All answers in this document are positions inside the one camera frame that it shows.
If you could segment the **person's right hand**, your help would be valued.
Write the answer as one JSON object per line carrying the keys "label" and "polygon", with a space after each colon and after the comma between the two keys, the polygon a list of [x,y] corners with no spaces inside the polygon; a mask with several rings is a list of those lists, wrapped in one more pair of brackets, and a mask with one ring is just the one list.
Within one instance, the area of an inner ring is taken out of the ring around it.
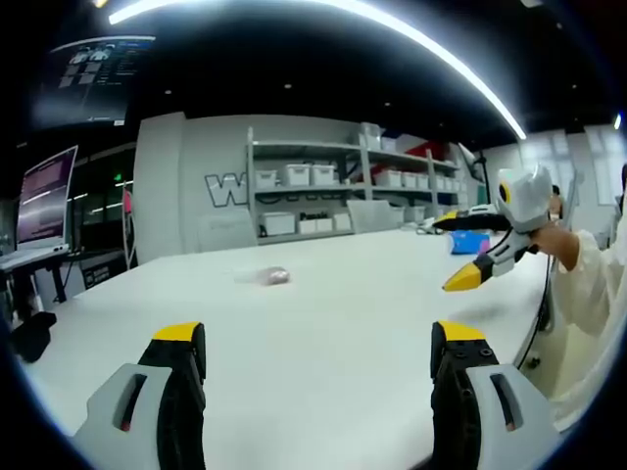
{"label": "person's right hand", "polygon": [[573,232],[550,222],[533,231],[531,241],[541,252],[556,258],[567,271],[575,268],[579,257],[580,241]]}

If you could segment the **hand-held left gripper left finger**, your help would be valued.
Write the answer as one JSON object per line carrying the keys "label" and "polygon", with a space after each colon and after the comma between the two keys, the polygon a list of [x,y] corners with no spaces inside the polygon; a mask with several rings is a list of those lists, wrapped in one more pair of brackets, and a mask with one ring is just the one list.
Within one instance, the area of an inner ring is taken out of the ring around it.
{"label": "hand-held left gripper left finger", "polygon": [[206,372],[201,322],[161,329],[89,398],[72,445],[95,469],[204,469]]}

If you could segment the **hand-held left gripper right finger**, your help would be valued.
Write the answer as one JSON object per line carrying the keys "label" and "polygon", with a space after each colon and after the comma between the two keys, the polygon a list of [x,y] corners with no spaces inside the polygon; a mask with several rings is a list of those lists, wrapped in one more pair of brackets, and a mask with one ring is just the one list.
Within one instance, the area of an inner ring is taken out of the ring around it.
{"label": "hand-held left gripper right finger", "polygon": [[538,469],[561,444],[546,398],[477,329],[432,325],[432,469]]}

